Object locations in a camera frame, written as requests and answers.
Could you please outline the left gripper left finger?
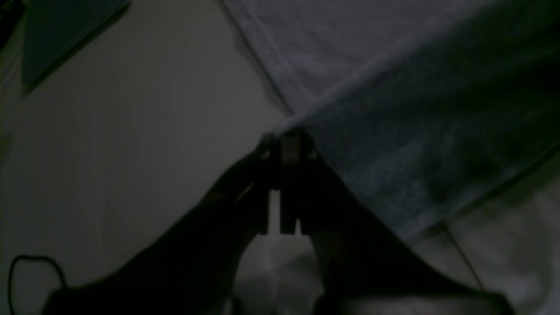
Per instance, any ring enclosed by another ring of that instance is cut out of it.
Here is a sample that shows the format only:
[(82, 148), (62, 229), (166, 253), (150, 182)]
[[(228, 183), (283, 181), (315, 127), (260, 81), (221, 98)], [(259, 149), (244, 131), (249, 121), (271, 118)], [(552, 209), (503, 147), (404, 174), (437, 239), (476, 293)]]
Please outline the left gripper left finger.
[(43, 313), (198, 315), (222, 303), (244, 251), (268, 232), (274, 144), (266, 134), (156, 242), (103, 279), (56, 291)]

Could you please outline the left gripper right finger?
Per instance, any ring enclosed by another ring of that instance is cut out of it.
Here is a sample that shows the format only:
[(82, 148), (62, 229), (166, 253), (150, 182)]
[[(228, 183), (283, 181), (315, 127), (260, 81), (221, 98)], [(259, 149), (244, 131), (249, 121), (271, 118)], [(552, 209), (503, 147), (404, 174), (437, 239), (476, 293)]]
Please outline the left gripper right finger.
[(316, 315), (512, 315), (506, 297), (458, 283), (416, 255), (349, 192), (301, 131), (280, 136), (280, 231), (309, 237)]

